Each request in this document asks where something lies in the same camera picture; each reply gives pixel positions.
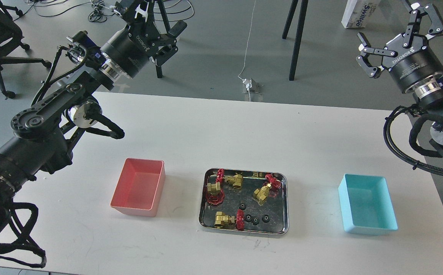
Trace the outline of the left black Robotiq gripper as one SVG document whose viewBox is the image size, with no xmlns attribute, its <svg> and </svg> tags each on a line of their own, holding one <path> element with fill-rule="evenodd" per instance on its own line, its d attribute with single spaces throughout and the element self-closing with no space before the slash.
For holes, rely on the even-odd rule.
<svg viewBox="0 0 443 275">
<path fill-rule="evenodd" d="M 115 2 L 116 13 L 127 24 L 124 29 L 116 32 L 101 48 L 106 63 L 101 69 L 104 74 L 110 70 L 123 74 L 128 78 L 135 77 L 139 71 L 151 61 L 153 50 L 149 41 L 156 38 L 154 30 L 139 24 L 154 25 L 154 0 L 119 0 Z M 166 45 L 160 47 L 155 54 L 158 65 L 163 65 L 178 51 L 176 46 L 178 36 L 187 28 L 185 21 L 179 20 L 166 33 Z"/>
</svg>

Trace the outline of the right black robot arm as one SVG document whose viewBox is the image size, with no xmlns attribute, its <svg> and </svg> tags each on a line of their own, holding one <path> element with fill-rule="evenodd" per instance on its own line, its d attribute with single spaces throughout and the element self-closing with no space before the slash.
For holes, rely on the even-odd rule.
<svg viewBox="0 0 443 275">
<path fill-rule="evenodd" d="M 416 103 L 398 106 L 386 117 L 383 136 L 386 146 L 413 169 L 443 176 L 443 168 L 412 158 L 401 151 L 391 137 L 391 123 L 402 113 L 416 118 L 409 134 L 410 147 L 420 155 L 443 158 L 443 65 L 429 47 L 429 40 L 443 36 L 443 18 L 432 3 L 404 1 L 410 19 L 406 30 L 386 43 L 383 49 L 370 45 L 364 33 L 356 61 L 371 78 L 385 70 L 404 94 L 412 93 Z"/>
</svg>

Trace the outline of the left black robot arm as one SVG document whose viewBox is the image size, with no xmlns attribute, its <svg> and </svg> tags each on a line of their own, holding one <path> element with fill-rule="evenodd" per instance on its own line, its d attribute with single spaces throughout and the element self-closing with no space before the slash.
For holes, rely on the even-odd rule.
<svg viewBox="0 0 443 275">
<path fill-rule="evenodd" d="M 113 89 L 121 76 L 132 78 L 151 61 L 161 66 L 178 52 L 177 38 L 187 23 L 170 26 L 162 0 L 122 0 L 114 13 L 126 22 L 103 46 L 86 31 L 60 46 L 51 70 L 29 108 L 15 115 L 15 136 L 0 148 L 0 258 L 43 268 L 45 251 L 31 238 L 38 207 L 15 202 L 15 194 L 38 171 L 49 174 L 72 164 L 73 148 L 85 132 L 122 139 L 125 132 L 101 112 L 93 97 Z"/>
</svg>

